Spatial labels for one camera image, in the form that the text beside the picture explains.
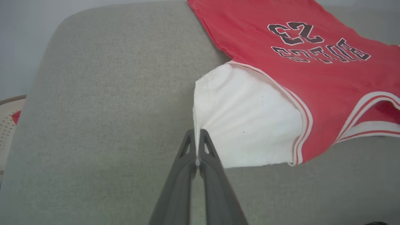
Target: gray table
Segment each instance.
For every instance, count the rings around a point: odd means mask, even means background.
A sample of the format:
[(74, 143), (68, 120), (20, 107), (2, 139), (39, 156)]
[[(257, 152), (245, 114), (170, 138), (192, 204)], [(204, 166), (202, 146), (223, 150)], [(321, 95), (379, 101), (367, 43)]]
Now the gray table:
[[(327, 7), (367, 38), (399, 44), (398, 14)], [(134, 3), (64, 20), (14, 136), (0, 221), (146, 224), (186, 130), (194, 82), (229, 59), (186, 2)], [(250, 224), (400, 224), (400, 140), (370, 137), (304, 165), (227, 170)], [(192, 224), (204, 224), (194, 181)]]

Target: black tongs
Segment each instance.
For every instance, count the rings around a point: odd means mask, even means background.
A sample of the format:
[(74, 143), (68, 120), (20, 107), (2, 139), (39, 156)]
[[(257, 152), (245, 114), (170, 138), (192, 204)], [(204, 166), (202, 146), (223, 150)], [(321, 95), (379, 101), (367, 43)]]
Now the black tongs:
[(200, 130), (198, 156), (194, 138), (194, 130), (188, 130), (149, 225), (189, 225), (190, 188), (197, 168), (204, 179), (207, 225), (247, 225), (208, 132)]

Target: red and white striped trim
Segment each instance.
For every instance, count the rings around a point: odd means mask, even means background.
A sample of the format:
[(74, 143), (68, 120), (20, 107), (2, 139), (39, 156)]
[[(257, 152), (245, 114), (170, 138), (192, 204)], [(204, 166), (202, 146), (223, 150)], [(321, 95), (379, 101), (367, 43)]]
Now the red and white striped trim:
[(302, 147), (303, 147), (304, 142), (307, 140), (308, 136), (310, 135), (312, 124), (313, 124), (312, 115), (311, 115), (311, 112), (310, 112), (309, 108), (307, 107), (307, 105), (296, 94), (294, 94), (289, 89), (287, 89), (284, 86), (277, 83), (274, 79), (272, 79), (270, 76), (268, 76), (268, 74), (264, 73), (262, 70), (260, 70), (256, 67), (247, 65), (247, 64), (235, 62), (233, 60), (227, 62), (227, 64), (241, 65), (241, 66), (249, 68), (255, 72), (258, 72), (258, 73), (268, 77), (297, 107), (297, 109), (300, 111), (300, 114), (302, 117), (303, 126), (302, 126), (301, 134), (300, 134), (299, 138), (297, 138), (296, 143), (294, 144), (293, 151), (292, 151), (293, 162), (289, 163), (289, 165), (295, 166), (297, 164), (302, 163), (303, 162)]
[(335, 140), (335, 143), (356, 137), (367, 137), (374, 135), (400, 137), (400, 125), (396, 123), (370, 121), (354, 126), (354, 124), (368, 109), (380, 101), (389, 101), (396, 109), (400, 110), (400, 98), (392, 93), (377, 91), (364, 95), (350, 113), (350, 116), (344, 123), (338, 137)]

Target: basketball jersey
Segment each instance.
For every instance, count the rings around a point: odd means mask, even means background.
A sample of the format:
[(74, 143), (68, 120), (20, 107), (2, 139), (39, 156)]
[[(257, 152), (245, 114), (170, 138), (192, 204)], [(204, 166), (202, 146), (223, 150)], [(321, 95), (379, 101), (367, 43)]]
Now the basketball jersey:
[(400, 137), (399, 46), (361, 37), (314, 0), (188, 2), (229, 63), (270, 78), (300, 111), (294, 165), (340, 141)]

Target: white wall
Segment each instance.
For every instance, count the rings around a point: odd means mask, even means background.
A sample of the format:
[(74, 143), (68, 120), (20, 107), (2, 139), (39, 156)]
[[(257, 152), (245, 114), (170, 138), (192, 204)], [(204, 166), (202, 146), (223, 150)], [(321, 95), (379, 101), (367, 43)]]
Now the white wall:
[[(57, 26), (79, 11), (146, 0), (0, 0), (0, 100), (27, 94)], [(400, 12), (400, 0), (317, 0)]]

